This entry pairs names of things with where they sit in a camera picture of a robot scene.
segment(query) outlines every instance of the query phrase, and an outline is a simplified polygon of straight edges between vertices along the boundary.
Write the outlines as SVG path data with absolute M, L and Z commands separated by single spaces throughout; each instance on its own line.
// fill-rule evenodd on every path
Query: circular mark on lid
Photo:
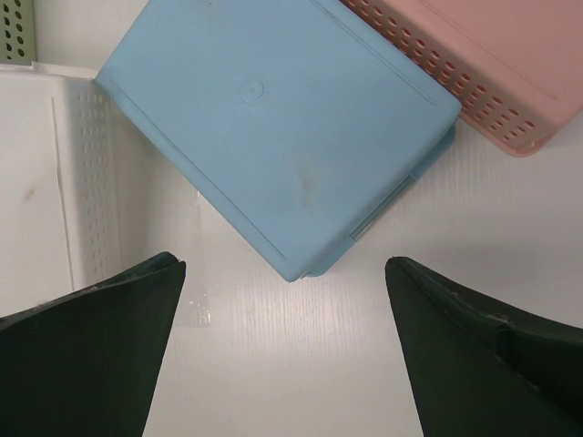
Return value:
M 259 103 L 267 94 L 267 84 L 259 77 L 250 77 L 240 86 L 241 98 L 250 105 Z

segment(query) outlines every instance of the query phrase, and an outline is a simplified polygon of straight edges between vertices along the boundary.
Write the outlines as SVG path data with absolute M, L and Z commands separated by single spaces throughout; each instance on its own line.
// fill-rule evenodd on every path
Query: green plastic basket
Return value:
M 36 61 L 33 0 L 0 0 L 0 61 Z

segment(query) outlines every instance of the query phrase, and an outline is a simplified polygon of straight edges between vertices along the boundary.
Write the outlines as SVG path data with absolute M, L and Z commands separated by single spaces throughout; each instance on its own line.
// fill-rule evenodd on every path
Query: white table surface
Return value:
M 37 0 L 39 60 L 99 69 L 145 3 Z M 583 117 L 522 159 L 458 122 L 452 148 L 330 272 L 293 284 L 139 133 L 118 136 L 125 264 L 164 249 L 188 263 L 146 436 L 421 436 L 384 284 L 392 256 L 583 327 Z

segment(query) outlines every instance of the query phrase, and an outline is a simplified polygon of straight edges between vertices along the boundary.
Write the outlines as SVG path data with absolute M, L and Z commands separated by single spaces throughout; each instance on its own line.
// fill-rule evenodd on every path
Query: blue plastic box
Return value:
M 289 281 L 330 268 L 460 110 L 338 0 L 150 0 L 97 82 Z

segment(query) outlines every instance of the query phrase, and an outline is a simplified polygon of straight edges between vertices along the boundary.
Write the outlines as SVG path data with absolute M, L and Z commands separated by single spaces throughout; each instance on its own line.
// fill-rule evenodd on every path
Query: plastic storage bin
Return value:
M 340 258 L 460 110 L 336 0 L 151 0 L 97 82 L 286 280 Z
M 343 0 L 463 104 L 507 153 L 539 150 L 583 106 L 579 0 Z
M 0 64 L 0 297 L 119 272 L 109 99 L 94 75 Z
M 36 60 L 33 0 L 0 1 L 0 61 Z

